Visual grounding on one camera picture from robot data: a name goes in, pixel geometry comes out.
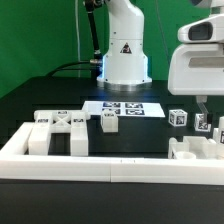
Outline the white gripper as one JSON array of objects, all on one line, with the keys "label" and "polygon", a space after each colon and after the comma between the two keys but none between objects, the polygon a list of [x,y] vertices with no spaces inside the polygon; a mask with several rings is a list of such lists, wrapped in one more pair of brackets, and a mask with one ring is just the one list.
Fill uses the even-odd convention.
[{"label": "white gripper", "polygon": [[224,95],[224,45],[182,44],[173,53],[168,76],[173,95],[194,95],[207,119],[209,95]]}]

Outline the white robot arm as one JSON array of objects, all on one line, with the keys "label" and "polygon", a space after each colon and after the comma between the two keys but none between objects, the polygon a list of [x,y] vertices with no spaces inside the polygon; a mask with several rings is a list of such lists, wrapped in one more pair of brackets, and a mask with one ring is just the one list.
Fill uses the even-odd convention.
[{"label": "white robot arm", "polygon": [[[192,95],[202,106],[208,96],[224,95],[224,0],[189,0],[210,15],[178,30],[181,45],[172,55],[168,90]],[[134,91],[152,84],[143,52],[144,15],[130,0],[106,0],[109,50],[103,56],[100,87]]]}]

